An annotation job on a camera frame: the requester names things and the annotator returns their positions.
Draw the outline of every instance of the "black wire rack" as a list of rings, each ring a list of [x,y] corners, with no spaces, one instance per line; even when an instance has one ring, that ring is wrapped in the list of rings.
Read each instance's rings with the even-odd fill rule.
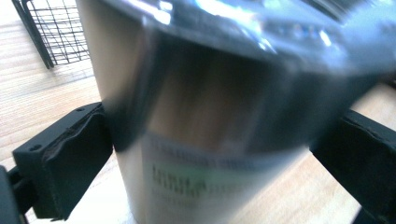
[[[47,68],[90,59],[75,0],[12,0]]]

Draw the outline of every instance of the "label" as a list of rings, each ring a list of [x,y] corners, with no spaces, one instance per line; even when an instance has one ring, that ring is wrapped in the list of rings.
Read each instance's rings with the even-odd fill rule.
[[[153,133],[143,137],[142,153],[146,221],[175,224],[227,223],[290,158],[214,157]]]

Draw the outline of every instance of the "wooden surface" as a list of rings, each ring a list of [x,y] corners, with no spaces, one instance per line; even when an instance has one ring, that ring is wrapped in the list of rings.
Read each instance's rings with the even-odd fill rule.
[[[11,1],[0,6],[0,164],[12,149],[81,105],[100,101],[89,61],[47,70]],[[379,85],[354,108],[396,130],[396,92]],[[289,167],[231,223],[350,223],[359,204],[309,153]],[[31,223],[36,220],[30,211]],[[133,223],[113,155],[66,223]]]

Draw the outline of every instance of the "stainless steel tumbler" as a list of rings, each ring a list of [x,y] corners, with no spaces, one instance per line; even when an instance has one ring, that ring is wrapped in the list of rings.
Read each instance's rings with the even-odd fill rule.
[[[78,1],[139,223],[226,223],[393,68],[382,6],[310,2]]]

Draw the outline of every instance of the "tumbler lid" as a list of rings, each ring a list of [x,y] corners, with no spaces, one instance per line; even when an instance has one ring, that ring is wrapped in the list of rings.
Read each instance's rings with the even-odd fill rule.
[[[396,67],[392,0],[102,1],[147,28],[252,59],[341,75]]]

